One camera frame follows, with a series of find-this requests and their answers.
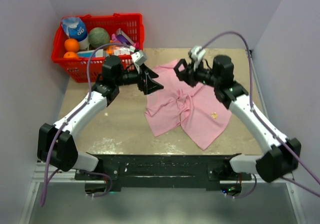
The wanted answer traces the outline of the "small black stand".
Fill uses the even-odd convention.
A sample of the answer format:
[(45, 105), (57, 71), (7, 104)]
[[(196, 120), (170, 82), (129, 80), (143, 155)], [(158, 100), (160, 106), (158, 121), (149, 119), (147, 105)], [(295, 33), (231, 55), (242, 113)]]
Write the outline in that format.
[(180, 81), (188, 82), (189, 79), (189, 64), (185, 59), (180, 59), (173, 68), (177, 78)]

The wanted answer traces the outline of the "pink garment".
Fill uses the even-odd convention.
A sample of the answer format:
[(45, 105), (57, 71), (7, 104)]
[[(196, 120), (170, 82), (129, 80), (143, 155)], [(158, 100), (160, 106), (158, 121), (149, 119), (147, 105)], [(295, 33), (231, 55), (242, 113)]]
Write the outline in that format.
[[(231, 112), (220, 103), (210, 86), (190, 87), (174, 72), (177, 60), (157, 65), (153, 71), (164, 88), (147, 96), (146, 120), (155, 137), (180, 126), (202, 150), (207, 149), (228, 126)], [(211, 113), (218, 114), (217, 119)]]

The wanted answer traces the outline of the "gold rhinestone brooch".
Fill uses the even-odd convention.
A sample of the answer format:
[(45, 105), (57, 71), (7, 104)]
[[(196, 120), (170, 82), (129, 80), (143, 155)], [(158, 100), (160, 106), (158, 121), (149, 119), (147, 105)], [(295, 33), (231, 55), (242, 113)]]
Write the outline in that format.
[(216, 112), (210, 114), (213, 119), (218, 118), (218, 114)]

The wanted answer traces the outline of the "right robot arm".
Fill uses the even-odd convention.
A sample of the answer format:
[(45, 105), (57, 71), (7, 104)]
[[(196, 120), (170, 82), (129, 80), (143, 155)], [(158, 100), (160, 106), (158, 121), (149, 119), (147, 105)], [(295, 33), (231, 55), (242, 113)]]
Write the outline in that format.
[(194, 63), (181, 61), (176, 69), (181, 81), (194, 87), (198, 83), (213, 87), (217, 100), (230, 110), (249, 130), (262, 151), (262, 156), (239, 154), (223, 167), (223, 175), (235, 180), (241, 172), (258, 174), (265, 182), (271, 183), (297, 169), (301, 143), (289, 139), (274, 127), (261, 111), (250, 102), (248, 91), (234, 80), (234, 65), (231, 58), (218, 55), (211, 68), (203, 63), (195, 69)]

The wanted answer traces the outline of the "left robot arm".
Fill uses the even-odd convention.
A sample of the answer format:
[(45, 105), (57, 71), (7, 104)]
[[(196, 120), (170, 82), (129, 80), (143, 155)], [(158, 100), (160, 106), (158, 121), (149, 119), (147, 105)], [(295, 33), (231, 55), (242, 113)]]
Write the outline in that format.
[(62, 171), (85, 170), (88, 177), (98, 180), (103, 176), (102, 161), (98, 157), (79, 152), (75, 140), (86, 125), (100, 111), (108, 107), (120, 92), (119, 87), (136, 84), (145, 95), (163, 89), (155, 81), (158, 74), (145, 65), (143, 51), (131, 55), (134, 69), (124, 69), (118, 56), (108, 56), (85, 98), (54, 124), (43, 124), (39, 129), (37, 157), (47, 165)]

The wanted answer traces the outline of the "pink white snack packet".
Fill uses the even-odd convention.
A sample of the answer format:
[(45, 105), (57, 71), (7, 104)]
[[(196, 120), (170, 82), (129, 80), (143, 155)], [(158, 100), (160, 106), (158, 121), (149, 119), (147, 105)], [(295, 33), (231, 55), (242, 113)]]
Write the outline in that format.
[(128, 47), (118, 46), (114, 44), (110, 44), (109, 46), (104, 48), (104, 51), (109, 55), (122, 56), (122, 55), (131, 55), (132, 49), (137, 49), (139, 47), (138, 43), (134, 43), (133, 45), (129, 44)]

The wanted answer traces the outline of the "purple white box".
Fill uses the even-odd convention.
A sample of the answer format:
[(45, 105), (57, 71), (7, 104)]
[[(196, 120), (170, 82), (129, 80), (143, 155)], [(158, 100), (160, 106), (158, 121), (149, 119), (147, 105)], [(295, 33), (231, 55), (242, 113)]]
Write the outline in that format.
[(127, 44), (133, 46), (134, 41), (121, 29), (117, 29), (115, 34), (112, 34), (111, 39), (113, 42), (118, 41), (122, 44)]

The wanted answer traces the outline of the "white blue carton box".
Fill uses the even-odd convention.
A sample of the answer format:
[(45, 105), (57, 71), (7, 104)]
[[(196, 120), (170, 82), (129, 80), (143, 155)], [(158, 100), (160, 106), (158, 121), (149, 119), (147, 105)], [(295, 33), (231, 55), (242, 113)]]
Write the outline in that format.
[(99, 49), (97, 51), (95, 50), (79, 51), (77, 52), (77, 55), (80, 58), (89, 58), (90, 56), (92, 56), (93, 58), (103, 58), (103, 57), (107, 57), (108, 53), (103, 49)]

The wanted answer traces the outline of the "green melon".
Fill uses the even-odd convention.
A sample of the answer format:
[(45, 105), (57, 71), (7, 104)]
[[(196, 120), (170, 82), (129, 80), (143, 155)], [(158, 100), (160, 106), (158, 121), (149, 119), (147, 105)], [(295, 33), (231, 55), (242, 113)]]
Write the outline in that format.
[(110, 36), (105, 29), (96, 27), (89, 32), (88, 41), (90, 46), (96, 49), (101, 45), (108, 44), (110, 42)]

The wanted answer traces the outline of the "orange fruit lower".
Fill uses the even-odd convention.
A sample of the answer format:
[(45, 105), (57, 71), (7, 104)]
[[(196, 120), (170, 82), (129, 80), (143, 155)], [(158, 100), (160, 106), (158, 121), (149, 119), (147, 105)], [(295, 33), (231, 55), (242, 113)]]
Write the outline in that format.
[(68, 51), (64, 54), (63, 56), (65, 59), (70, 59), (70, 58), (78, 58), (78, 54), (76, 52), (71, 52), (71, 51)]

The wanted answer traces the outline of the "orange fruit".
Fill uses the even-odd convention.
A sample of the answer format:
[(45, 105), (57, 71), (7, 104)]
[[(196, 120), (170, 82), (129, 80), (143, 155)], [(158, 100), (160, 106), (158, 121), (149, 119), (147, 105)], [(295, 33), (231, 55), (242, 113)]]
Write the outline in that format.
[(65, 59), (70, 59), (70, 58), (78, 58), (78, 54), (76, 52), (71, 52), (71, 51), (68, 51), (64, 54), (63, 56)]
[(78, 52), (80, 50), (79, 42), (76, 39), (67, 39), (64, 42), (64, 47), (67, 52)]

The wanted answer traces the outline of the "orange fruit upper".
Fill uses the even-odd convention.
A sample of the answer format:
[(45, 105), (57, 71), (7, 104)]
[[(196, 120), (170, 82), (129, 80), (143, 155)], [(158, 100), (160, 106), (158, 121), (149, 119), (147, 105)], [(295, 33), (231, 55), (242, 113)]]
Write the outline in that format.
[(79, 42), (76, 39), (67, 39), (64, 42), (64, 47), (67, 52), (78, 52), (80, 50)]

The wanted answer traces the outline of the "blue white plastic bag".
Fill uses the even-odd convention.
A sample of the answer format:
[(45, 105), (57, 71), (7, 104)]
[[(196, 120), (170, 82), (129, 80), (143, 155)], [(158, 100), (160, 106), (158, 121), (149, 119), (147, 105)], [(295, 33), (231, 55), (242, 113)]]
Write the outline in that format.
[(61, 20), (61, 26), (69, 39), (78, 41), (80, 50), (87, 50), (89, 47), (88, 32), (84, 22), (79, 17), (68, 17)]

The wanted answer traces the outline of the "black metal base frame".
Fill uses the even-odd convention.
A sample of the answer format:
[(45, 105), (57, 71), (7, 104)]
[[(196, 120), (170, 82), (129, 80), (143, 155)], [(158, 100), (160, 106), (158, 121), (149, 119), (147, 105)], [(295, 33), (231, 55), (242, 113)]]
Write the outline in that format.
[(77, 171), (76, 180), (85, 181), (88, 194), (105, 189), (122, 188), (202, 188), (236, 196), (242, 181), (253, 178), (236, 173), (229, 160), (231, 155), (97, 155), (95, 174)]

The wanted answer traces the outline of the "aluminium rail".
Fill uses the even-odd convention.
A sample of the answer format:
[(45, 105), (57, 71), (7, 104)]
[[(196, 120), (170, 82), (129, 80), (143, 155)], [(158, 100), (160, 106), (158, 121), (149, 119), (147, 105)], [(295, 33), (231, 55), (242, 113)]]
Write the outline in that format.
[[(44, 172), (45, 172), (45, 166), (46, 164), (43, 162), (38, 162), (36, 164), (36, 168), (35, 171), (33, 173), (33, 177), (32, 177), (32, 181), (33, 182), (44, 182)], [(56, 170), (55, 167), (50, 166), (48, 169), (48, 175), (50, 177), (50, 175)], [(102, 183), (103, 180), (100, 179), (83, 179), (83, 176), (81, 177), (76, 177), (76, 170), (72, 169), (70, 171), (67, 172), (63, 172), (63, 171), (58, 171), (53, 178), (50, 180), (50, 183), (71, 183), (71, 182), (81, 182), (81, 183)], [(255, 174), (256, 179), (257, 179), (257, 183), (266, 183), (258, 174)], [(292, 173), (289, 173), (287, 175), (285, 175), (285, 178), (289, 179), (289, 180), (294, 180), (294, 175)], [(221, 184), (236, 184), (237, 179), (236, 180), (220, 180), (219, 183)], [(254, 183), (255, 179), (253, 174), (250, 175), (248, 180), (244, 180), (244, 175), (242, 175), (242, 184), (245, 183)], [(285, 183), (287, 182), (284, 179), (278, 178), (277, 180), (275, 180), (273, 183)]]

